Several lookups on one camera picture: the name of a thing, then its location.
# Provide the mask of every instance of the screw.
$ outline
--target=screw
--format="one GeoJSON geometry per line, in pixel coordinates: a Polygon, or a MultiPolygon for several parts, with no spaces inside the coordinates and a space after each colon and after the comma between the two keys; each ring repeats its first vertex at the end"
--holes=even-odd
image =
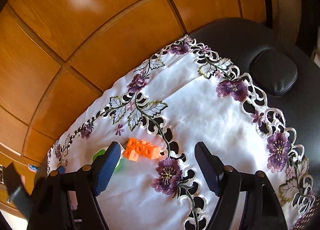
{"type": "Polygon", "coordinates": [[[230,165],[224,166],[224,169],[225,169],[226,171],[228,171],[228,172],[232,172],[232,171],[233,171],[233,167],[230,166],[230,165]]]}
{"type": "Polygon", "coordinates": [[[83,167],[82,167],[82,170],[83,171],[89,171],[91,169],[91,166],[90,165],[84,165],[83,167]]]}
{"type": "Polygon", "coordinates": [[[258,177],[264,177],[266,174],[263,171],[258,170],[257,175],[258,175],[258,177]]]}
{"type": "Polygon", "coordinates": [[[51,177],[55,177],[56,175],[58,175],[58,171],[56,171],[56,170],[51,171],[51,173],[50,173],[51,177]]]}

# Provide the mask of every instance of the tablecloth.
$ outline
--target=tablecloth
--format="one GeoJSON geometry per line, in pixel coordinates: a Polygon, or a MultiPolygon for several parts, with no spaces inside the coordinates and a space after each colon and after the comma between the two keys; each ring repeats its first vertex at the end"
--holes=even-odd
{"type": "MultiPolygon", "coordinates": [[[[77,171],[112,141],[131,137],[160,146],[162,156],[120,160],[97,197],[110,229],[204,229],[218,198],[196,162],[199,141],[238,171],[263,170],[289,228],[315,200],[304,147],[282,111],[268,107],[249,74],[188,35],[105,91],[49,150],[48,172],[77,171]]],[[[241,193],[232,229],[244,198],[241,193]]]]}

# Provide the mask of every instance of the white fabric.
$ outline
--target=white fabric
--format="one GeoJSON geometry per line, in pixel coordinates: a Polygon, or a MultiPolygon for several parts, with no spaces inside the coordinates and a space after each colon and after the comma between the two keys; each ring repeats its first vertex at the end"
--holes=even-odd
{"type": "MultiPolygon", "coordinates": [[[[186,171],[191,168],[196,172],[195,181],[199,188],[194,196],[201,196],[205,201],[204,208],[198,211],[199,220],[206,218],[209,222],[218,201],[215,194],[209,191],[194,157],[194,146],[199,141],[203,141],[224,164],[230,164],[238,171],[254,174],[257,170],[263,170],[278,193],[279,185],[287,179],[285,169],[273,173],[267,168],[267,138],[257,133],[256,124],[242,110],[242,103],[235,101],[232,96],[217,96],[216,87],[222,79],[215,76],[206,79],[200,75],[199,67],[193,63],[195,55],[191,52],[183,55],[168,53],[161,59],[165,66],[152,70],[148,85],[142,92],[150,100],[161,100],[168,105],[159,116],[166,120],[166,126],[170,126],[173,140],[179,145],[179,153],[187,154],[187,162],[180,162],[181,169],[186,171]]],[[[72,135],[85,121],[108,105],[110,97],[126,94],[127,85],[135,74],[136,72],[131,71],[116,81],[60,137],[57,144],[64,144],[68,134],[72,135]]],[[[121,136],[115,135],[117,125],[113,125],[112,119],[99,118],[95,123],[89,139],[78,136],[74,138],[66,156],[66,172],[77,171],[81,166],[91,164],[92,156],[109,146],[112,141],[122,144],[133,137],[165,146],[159,135],[151,135],[144,128],[137,126],[130,131],[127,115],[120,120],[125,130],[121,136]]],[[[59,162],[54,149],[50,154],[51,171],[57,168],[59,162]]],[[[184,197],[172,198],[151,187],[153,180],[159,177],[156,172],[158,162],[158,159],[150,160],[143,156],[137,162],[122,158],[107,189],[97,197],[111,230],[184,229],[191,204],[184,197]]],[[[245,194],[241,193],[232,229],[239,226],[244,197],[245,194]]],[[[301,216],[289,203],[284,207],[284,214],[289,227],[301,216]]]]}

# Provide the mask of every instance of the orange linking cube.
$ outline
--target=orange linking cube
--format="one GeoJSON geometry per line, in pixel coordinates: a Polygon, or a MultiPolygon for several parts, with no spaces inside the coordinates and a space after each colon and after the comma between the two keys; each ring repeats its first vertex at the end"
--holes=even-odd
{"type": "Polygon", "coordinates": [[[131,161],[137,161],[139,155],[152,160],[157,159],[160,156],[160,147],[152,145],[146,142],[146,140],[130,138],[124,151],[124,157],[131,161]]]}

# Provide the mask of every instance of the blue gripper pad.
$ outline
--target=blue gripper pad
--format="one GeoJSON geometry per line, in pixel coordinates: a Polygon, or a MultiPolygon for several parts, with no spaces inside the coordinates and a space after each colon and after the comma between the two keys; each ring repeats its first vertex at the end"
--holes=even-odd
{"type": "Polygon", "coordinates": [[[195,146],[195,157],[209,189],[218,197],[223,192],[223,163],[210,153],[203,142],[195,146]]]}
{"type": "Polygon", "coordinates": [[[112,142],[103,155],[98,156],[92,163],[92,178],[97,178],[93,187],[95,196],[106,190],[113,171],[120,159],[121,146],[117,142],[112,142]]]}

